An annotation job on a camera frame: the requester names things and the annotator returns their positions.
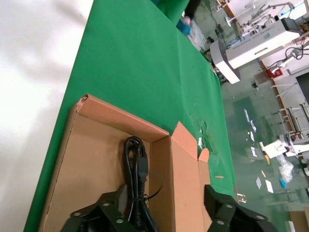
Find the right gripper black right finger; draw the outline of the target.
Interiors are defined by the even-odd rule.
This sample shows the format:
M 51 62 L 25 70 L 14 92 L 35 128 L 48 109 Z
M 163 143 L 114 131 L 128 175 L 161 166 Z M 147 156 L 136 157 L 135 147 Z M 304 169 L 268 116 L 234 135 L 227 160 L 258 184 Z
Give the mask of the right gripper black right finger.
M 230 195 L 204 186 L 204 205 L 212 220 L 209 232 L 274 232 L 268 218 L 239 205 Z

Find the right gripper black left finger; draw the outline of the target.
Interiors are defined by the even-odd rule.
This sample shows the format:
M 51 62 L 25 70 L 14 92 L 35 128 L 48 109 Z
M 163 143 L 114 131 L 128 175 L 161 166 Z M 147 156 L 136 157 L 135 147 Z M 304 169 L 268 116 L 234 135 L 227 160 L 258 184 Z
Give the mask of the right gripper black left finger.
M 92 205 L 70 214 L 62 232 L 134 232 L 125 217 L 128 202 L 127 185 L 114 192 L 103 193 Z

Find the blue gloved hand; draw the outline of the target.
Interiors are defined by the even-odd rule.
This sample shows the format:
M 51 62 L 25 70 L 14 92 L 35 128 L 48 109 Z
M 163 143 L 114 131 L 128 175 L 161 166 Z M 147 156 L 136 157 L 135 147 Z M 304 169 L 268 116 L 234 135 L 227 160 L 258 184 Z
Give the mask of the blue gloved hand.
M 176 27 L 183 35 L 188 36 L 190 34 L 190 22 L 191 19 L 184 16 L 178 21 Z

